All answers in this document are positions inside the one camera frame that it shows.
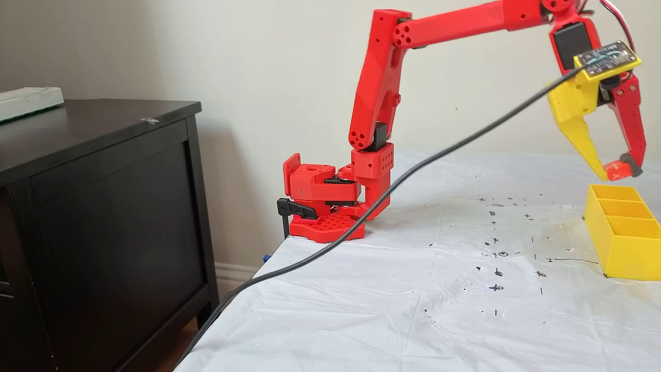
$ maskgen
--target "black cable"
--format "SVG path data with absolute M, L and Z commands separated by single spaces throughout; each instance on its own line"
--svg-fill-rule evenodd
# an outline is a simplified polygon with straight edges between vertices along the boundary
M 270 273 L 266 273 L 264 275 L 260 275 L 256 278 L 252 278 L 249 281 L 243 283 L 242 285 L 239 285 L 234 291 L 231 291 L 230 293 L 227 293 L 223 299 L 220 301 L 218 306 L 214 309 L 212 312 L 211 316 L 207 319 L 206 322 L 200 327 L 200 330 L 198 330 L 198 333 L 195 335 L 193 340 L 190 342 L 190 345 L 186 348 L 186 351 L 184 351 L 184 354 L 181 356 L 179 361 L 177 362 L 177 365 L 181 363 L 182 360 L 193 350 L 195 345 L 200 341 L 200 338 L 202 338 L 202 335 L 204 332 L 209 329 L 211 324 L 220 316 L 220 314 L 223 312 L 223 309 L 229 305 L 229 303 L 232 301 L 234 297 L 236 297 L 239 293 L 244 291 L 246 288 L 252 287 L 253 285 L 256 285 L 257 283 L 263 282 L 267 279 L 271 279 L 286 273 L 289 273 L 290 271 L 296 270 L 300 267 L 303 267 L 307 265 L 308 263 L 311 263 L 312 261 L 316 260 L 317 258 L 320 258 L 321 256 L 329 253 L 331 250 L 333 250 L 335 247 L 339 246 L 342 242 L 344 242 L 356 229 L 367 219 L 369 215 L 371 215 L 376 208 L 383 203 L 383 201 L 391 194 L 393 191 L 399 187 L 404 181 L 406 181 L 413 173 L 416 173 L 423 167 L 435 162 L 436 160 L 468 145 L 472 141 L 480 138 L 481 136 L 484 136 L 485 134 L 489 133 L 490 131 L 498 128 L 501 124 L 506 122 L 507 120 L 510 120 L 512 117 L 526 109 L 528 106 L 532 105 L 534 102 L 539 100 L 540 98 L 546 96 L 549 92 L 557 88 L 560 84 L 568 81 L 572 77 L 576 76 L 581 70 L 584 68 L 588 67 L 590 64 L 596 62 L 596 60 L 592 60 L 585 64 L 582 67 L 579 68 L 574 68 L 573 70 L 570 70 L 566 75 L 562 76 L 558 80 L 554 81 L 552 84 L 547 86 L 546 88 L 542 89 L 540 92 L 536 93 L 532 97 L 530 97 L 528 100 L 523 102 L 521 105 L 518 105 L 515 109 L 511 110 L 509 113 L 506 113 L 503 115 L 500 119 L 494 121 L 493 123 L 489 124 L 488 126 L 482 128 L 478 132 L 464 138 L 463 140 L 457 142 L 456 144 L 446 148 L 445 150 L 439 151 L 436 154 L 430 156 L 429 158 L 426 158 L 425 160 L 422 160 L 421 162 L 417 163 L 416 165 L 412 166 L 409 168 L 404 174 L 402 174 L 395 182 L 392 183 L 390 188 L 386 190 L 376 202 L 371 206 L 370 209 L 368 209 L 359 219 L 357 219 L 351 228 L 347 230 L 341 237 L 337 238 L 333 243 L 330 243 L 329 245 L 325 246 L 323 249 L 319 250 L 317 253 L 312 254 L 311 256 L 302 259 L 301 261 L 298 261 L 296 263 L 293 263 L 287 267 L 283 267 L 279 270 L 271 271 Z

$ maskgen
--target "robotic arm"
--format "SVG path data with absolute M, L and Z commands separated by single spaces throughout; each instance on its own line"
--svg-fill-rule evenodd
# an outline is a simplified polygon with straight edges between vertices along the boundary
M 589 14 L 583 11 L 584 3 L 581 0 L 501 0 L 415 20 L 411 13 L 404 11 L 374 11 L 349 129 L 348 140 L 353 147 L 351 163 L 336 173 L 335 167 L 330 165 L 301 164 L 299 154 L 285 162 L 285 194 L 293 199 L 278 201 L 285 235 L 305 236 L 316 242 L 333 241 L 390 186 L 393 144 L 388 139 L 395 110 L 401 101 L 399 82 L 407 50 L 486 32 L 548 24 L 552 16 L 551 46 L 560 71 L 566 73 L 576 64 L 580 65 L 582 54 L 587 56 L 602 48 L 594 23 L 584 16 Z M 616 52 L 631 58 L 627 68 L 640 64 L 626 45 L 621 44 Z M 577 77 L 573 84 L 566 83 L 549 95 L 558 127 L 603 180 L 613 181 L 642 173 L 645 139 L 639 112 L 639 83 L 633 71 L 621 70 L 604 68 L 592 77 L 586 75 L 580 81 Z M 584 115 L 604 104 L 615 111 L 629 146 L 620 160 L 605 166 L 597 157 L 583 121 Z M 358 202 L 362 186 L 366 191 L 365 202 Z M 388 204 L 389 199 L 368 216 L 368 220 Z M 288 216 L 292 214 L 293 220 L 289 223 Z M 360 226 L 350 239 L 363 236 L 364 226 Z

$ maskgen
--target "circuit board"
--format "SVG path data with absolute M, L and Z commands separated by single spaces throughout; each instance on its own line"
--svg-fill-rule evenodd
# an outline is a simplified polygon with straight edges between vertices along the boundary
M 590 50 L 589 52 L 579 54 L 578 60 L 582 66 L 588 62 L 606 56 L 607 58 L 596 62 L 586 67 L 586 72 L 590 76 L 599 75 L 606 71 L 614 70 L 618 67 L 630 64 L 638 60 L 638 57 L 631 51 L 631 49 L 623 41 L 618 40 L 612 44 L 608 44 L 599 49 Z

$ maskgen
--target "black clamp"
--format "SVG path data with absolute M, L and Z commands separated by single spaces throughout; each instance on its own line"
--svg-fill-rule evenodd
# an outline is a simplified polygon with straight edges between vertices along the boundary
M 631 156 L 628 152 L 620 156 L 620 161 L 629 164 L 629 167 L 631 167 L 631 177 L 636 178 L 642 174 L 641 167 L 639 167 L 638 164 L 636 164 L 636 162 L 633 159 L 633 156 Z
M 282 216 L 282 230 L 287 238 L 289 234 L 289 216 L 296 214 L 306 220 L 316 220 L 317 212 L 314 208 L 299 204 L 287 198 L 278 199 L 278 214 Z

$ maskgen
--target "red robotic arm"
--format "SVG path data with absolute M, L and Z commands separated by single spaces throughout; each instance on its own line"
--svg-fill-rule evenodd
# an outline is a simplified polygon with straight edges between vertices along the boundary
M 317 242 L 333 241 L 352 224 L 352 217 L 363 215 L 390 186 L 393 144 L 387 140 L 391 136 L 395 110 L 401 101 L 401 66 L 408 49 L 497 30 L 539 26 L 549 23 L 552 15 L 551 45 L 560 71 L 565 73 L 574 67 L 575 55 L 601 47 L 594 23 L 581 14 L 578 3 L 584 2 L 501 0 L 416 20 L 411 19 L 408 12 L 374 11 L 349 129 L 348 139 L 353 147 L 351 164 L 340 168 L 336 174 L 330 165 L 301 164 L 299 154 L 285 162 L 286 195 L 294 200 L 280 199 L 278 210 L 285 225 L 287 216 L 295 214 L 289 224 L 291 234 Z M 629 73 L 626 79 L 628 81 L 622 83 L 619 80 L 610 82 L 601 102 L 609 103 L 617 113 L 630 147 L 627 159 L 623 156 L 621 161 L 609 165 L 609 174 L 614 174 L 614 178 L 636 173 L 644 154 L 644 134 L 638 113 L 640 95 L 633 89 L 618 94 L 622 91 L 620 85 L 629 86 L 634 81 L 638 85 L 633 73 Z M 357 201 L 361 185 L 366 190 L 363 203 Z M 389 199 L 368 216 L 368 220 L 376 217 L 388 204 Z M 361 226 L 350 238 L 363 235 L 364 227 Z

